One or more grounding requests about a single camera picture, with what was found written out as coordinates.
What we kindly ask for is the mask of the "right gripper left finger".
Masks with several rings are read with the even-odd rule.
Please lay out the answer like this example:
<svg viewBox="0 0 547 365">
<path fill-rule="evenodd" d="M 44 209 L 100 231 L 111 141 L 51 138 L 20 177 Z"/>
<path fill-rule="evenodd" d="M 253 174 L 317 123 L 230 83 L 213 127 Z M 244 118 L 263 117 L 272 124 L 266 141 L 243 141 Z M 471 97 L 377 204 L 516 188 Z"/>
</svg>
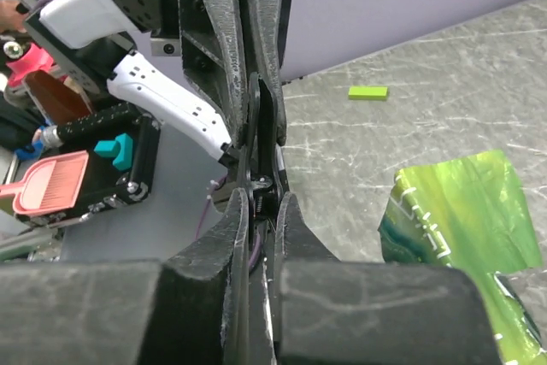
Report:
<svg viewBox="0 0 547 365">
<path fill-rule="evenodd" d="M 4 364 L 245 364 L 249 201 L 165 262 L 5 263 Z"/>
</svg>

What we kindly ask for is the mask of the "green litter bag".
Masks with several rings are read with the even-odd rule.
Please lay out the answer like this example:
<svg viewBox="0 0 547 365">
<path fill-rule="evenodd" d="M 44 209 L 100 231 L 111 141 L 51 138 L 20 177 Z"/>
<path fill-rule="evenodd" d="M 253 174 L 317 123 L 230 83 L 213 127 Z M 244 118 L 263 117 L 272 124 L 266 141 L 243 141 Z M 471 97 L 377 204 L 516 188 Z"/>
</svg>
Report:
<svg viewBox="0 0 547 365">
<path fill-rule="evenodd" d="M 543 259 L 521 180 L 500 150 L 403 168 L 379 224 L 385 262 L 457 268 L 478 287 L 505 364 L 544 364 L 509 275 Z"/>
</svg>

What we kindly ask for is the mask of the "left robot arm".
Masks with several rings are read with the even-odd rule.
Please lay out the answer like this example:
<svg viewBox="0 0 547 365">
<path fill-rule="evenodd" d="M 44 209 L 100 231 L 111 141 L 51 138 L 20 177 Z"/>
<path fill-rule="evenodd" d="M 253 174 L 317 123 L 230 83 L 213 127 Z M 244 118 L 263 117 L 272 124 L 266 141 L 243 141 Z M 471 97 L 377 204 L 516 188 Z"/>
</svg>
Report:
<svg viewBox="0 0 547 365">
<path fill-rule="evenodd" d="M 150 112 L 214 159 L 286 141 L 280 68 L 291 0 L 50 0 L 26 29 L 87 91 Z"/>
</svg>

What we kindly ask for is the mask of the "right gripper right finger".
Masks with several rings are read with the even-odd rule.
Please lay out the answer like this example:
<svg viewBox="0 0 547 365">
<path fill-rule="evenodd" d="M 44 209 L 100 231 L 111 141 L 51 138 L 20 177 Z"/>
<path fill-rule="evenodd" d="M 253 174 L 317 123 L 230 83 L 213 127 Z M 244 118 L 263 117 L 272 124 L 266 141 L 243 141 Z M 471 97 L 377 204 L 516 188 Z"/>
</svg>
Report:
<svg viewBox="0 0 547 365">
<path fill-rule="evenodd" d="M 341 262 L 293 193 L 279 206 L 274 333 L 283 364 L 498 364 L 477 287 L 461 270 Z"/>
</svg>

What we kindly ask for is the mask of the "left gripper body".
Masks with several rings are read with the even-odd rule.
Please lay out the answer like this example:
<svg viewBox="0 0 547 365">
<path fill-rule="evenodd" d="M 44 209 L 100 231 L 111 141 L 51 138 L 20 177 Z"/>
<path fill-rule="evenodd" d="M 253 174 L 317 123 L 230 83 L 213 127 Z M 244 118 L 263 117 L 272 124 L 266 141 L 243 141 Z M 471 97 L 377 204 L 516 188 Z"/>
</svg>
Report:
<svg viewBox="0 0 547 365">
<path fill-rule="evenodd" d="M 154 30 L 158 38 L 179 41 L 179 54 L 183 73 L 190 83 L 209 83 L 221 72 L 215 62 L 220 53 L 207 51 L 212 26 L 205 14 L 202 0 L 158 0 L 161 25 Z M 250 26 L 250 9 L 247 0 L 238 0 L 243 34 L 246 74 L 259 73 Z M 279 18 L 279 64 L 283 64 L 291 0 L 282 0 Z"/>
</svg>

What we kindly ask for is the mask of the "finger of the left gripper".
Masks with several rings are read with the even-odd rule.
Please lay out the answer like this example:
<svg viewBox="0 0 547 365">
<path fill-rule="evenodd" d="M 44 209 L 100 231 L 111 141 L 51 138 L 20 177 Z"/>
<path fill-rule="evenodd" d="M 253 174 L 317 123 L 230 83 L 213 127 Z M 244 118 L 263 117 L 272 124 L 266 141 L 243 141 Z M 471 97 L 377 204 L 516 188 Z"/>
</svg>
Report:
<svg viewBox="0 0 547 365">
<path fill-rule="evenodd" d="M 282 0 L 247 0 L 256 63 L 268 89 L 273 93 L 278 110 L 276 138 L 286 141 L 286 114 L 280 78 L 278 34 Z"/>
<path fill-rule="evenodd" d="M 244 143 L 244 118 L 247 115 L 245 56 L 238 0 L 202 0 L 212 26 L 207 51 L 218 51 L 215 62 L 221 70 L 209 81 L 203 93 L 221 112 L 232 144 Z"/>
</svg>

